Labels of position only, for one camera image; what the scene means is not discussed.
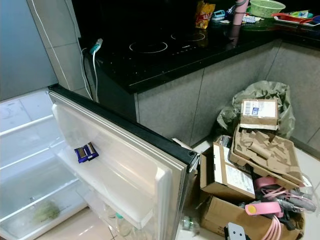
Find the snack bag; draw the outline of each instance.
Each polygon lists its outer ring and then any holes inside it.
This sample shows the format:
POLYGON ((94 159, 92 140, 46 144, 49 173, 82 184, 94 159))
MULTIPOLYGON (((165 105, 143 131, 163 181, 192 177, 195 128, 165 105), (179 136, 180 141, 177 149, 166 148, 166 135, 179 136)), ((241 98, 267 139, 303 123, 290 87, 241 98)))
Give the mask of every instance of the snack bag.
POLYGON ((198 29, 206 29, 211 19, 212 13, 216 5, 199 1, 196 6, 195 27, 198 29))

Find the plastic bag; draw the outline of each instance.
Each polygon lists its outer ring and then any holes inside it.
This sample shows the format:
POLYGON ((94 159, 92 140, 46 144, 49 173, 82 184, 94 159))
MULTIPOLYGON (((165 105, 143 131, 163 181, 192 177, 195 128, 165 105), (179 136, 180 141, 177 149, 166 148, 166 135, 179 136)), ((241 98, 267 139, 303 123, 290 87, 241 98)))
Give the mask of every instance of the plastic bag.
POLYGON ((211 16, 216 5, 199 1, 195 13, 195 27, 198 29, 206 29, 208 27, 211 16))
POLYGON ((224 107, 217 117, 219 125, 233 135, 240 120, 241 103, 245 99, 275 99, 278 101, 277 135, 289 139, 295 129, 296 119, 290 100, 290 87, 281 82, 258 81, 237 93, 232 105, 224 107))

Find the green basket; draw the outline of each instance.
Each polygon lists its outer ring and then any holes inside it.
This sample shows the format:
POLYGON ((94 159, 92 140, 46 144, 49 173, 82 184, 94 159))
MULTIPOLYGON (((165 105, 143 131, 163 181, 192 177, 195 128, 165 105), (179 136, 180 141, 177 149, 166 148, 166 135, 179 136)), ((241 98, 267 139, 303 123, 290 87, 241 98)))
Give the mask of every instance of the green basket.
POLYGON ((251 14, 261 18, 273 18, 271 14, 279 13, 286 5, 272 0, 251 0, 251 14))

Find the gray cabinet door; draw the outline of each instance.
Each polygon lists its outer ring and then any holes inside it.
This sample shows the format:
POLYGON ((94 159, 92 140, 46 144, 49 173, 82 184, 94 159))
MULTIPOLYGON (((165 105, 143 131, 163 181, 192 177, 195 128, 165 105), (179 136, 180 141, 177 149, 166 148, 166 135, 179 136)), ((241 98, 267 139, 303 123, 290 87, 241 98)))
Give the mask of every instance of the gray cabinet door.
POLYGON ((221 109, 248 85, 265 80, 275 57, 274 42, 228 58, 204 69, 190 144, 208 136, 221 109))
POLYGON ((203 69, 139 93, 137 119, 166 138, 190 144, 203 69))
POLYGON ((296 119, 292 136, 303 143, 307 143, 319 128, 319 76, 320 51, 282 43, 267 77, 268 81, 290 86, 296 119))

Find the white cable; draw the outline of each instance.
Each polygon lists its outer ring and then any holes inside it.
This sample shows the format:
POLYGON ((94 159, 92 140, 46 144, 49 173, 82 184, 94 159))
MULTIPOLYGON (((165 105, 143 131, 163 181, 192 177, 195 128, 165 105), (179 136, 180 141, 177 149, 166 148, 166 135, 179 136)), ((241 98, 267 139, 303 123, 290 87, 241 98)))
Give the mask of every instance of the white cable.
POLYGON ((67 84, 67 86, 68 86, 68 89, 71 90, 71 89, 70 89, 70 86, 69 86, 69 83, 68 83, 68 81, 67 81, 66 75, 65 75, 65 73, 64 73, 64 70, 62 69, 62 66, 61 66, 61 64, 60 64, 60 61, 59 61, 59 59, 58 59, 58 57, 57 57, 56 51, 55 51, 54 47, 53 47, 52 44, 51 44, 51 41, 50 41, 50 39, 49 39, 49 37, 48 37, 48 34, 47 34, 47 32, 46 32, 45 26, 44 26, 44 24, 42 23, 41 18, 40 18, 40 16, 39 16, 38 12, 37 12, 37 9, 36 9, 34 0, 31 0, 31 2, 32 2, 32 5, 33 5, 35 14, 36 14, 36 16, 38 17, 38 19, 39 19, 39 21, 40 21, 40 23, 41 23, 41 26, 42 26, 42 29, 43 29, 44 34, 45 34, 45 36, 46 36, 46 39, 48 40, 48 42, 49 42, 49 44, 50 44, 50 47, 51 47, 51 49, 52 49, 52 51, 53 51, 53 53, 54 53, 54 56, 55 56, 55 58, 56 58, 56 60, 57 60, 57 62, 58 62, 58 64, 59 64, 59 67, 60 67, 60 69, 61 69, 61 72, 62 72, 62 75, 63 75, 63 77, 64 77, 64 79, 65 79, 65 82, 66 82, 66 84, 67 84))
POLYGON ((86 79, 85 79, 85 77, 84 77, 84 70, 85 70, 84 67, 85 67, 85 66, 82 66, 83 60, 84 60, 83 52, 84 52, 84 50, 86 50, 86 49, 87 49, 87 48, 85 47, 84 49, 81 50, 81 57, 80 57, 81 75, 82 75, 82 79, 83 79, 83 81, 84 81, 85 90, 86 90, 86 92, 88 93, 90 99, 93 101, 92 96, 91 96, 91 94, 90 94, 90 92, 89 92, 89 90, 88 90, 88 87, 87 87, 87 81, 86 81, 86 79))
POLYGON ((64 0, 64 2, 65 2, 65 4, 66 4, 66 7, 68 8, 69 15, 70 15, 70 18, 71 18, 72 23, 73 23, 73 28, 74 28, 74 33, 75 33, 76 42, 78 43, 78 48, 79 48, 79 51, 80 51, 80 54, 81 54, 81 56, 80 56, 80 68, 81 68, 81 76, 82 76, 82 79, 83 79, 83 81, 84 81, 84 87, 85 87, 85 90, 86 90, 86 92, 88 93, 90 99, 93 100, 93 98, 92 98, 92 96, 91 96, 91 94, 90 94, 90 92, 89 92, 89 90, 88 90, 88 86, 87 86, 87 83, 88 83, 88 84, 90 84, 90 83, 89 83, 87 77, 84 75, 84 71, 85 71, 84 68, 85 68, 85 66, 82 66, 82 64, 83 64, 83 58, 84 58, 83 51, 84 51, 86 48, 81 49, 81 47, 80 47, 80 42, 79 42, 79 36, 78 36, 78 31, 77 31, 76 22, 75 22, 74 18, 72 17, 71 8, 70 8, 70 6, 69 6, 68 1, 67 1, 67 0, 64 0))
POLYGON ((93 70, 94 70, 94 76, 95 76, 95 100, 96 100, 97 103, 99 103, 99 99, 98 99, 98 77, 97 77, 97 71, 96 71, 95 57, 96 57, 96 51, 93 52, 92 63, 93 63, 93 70))

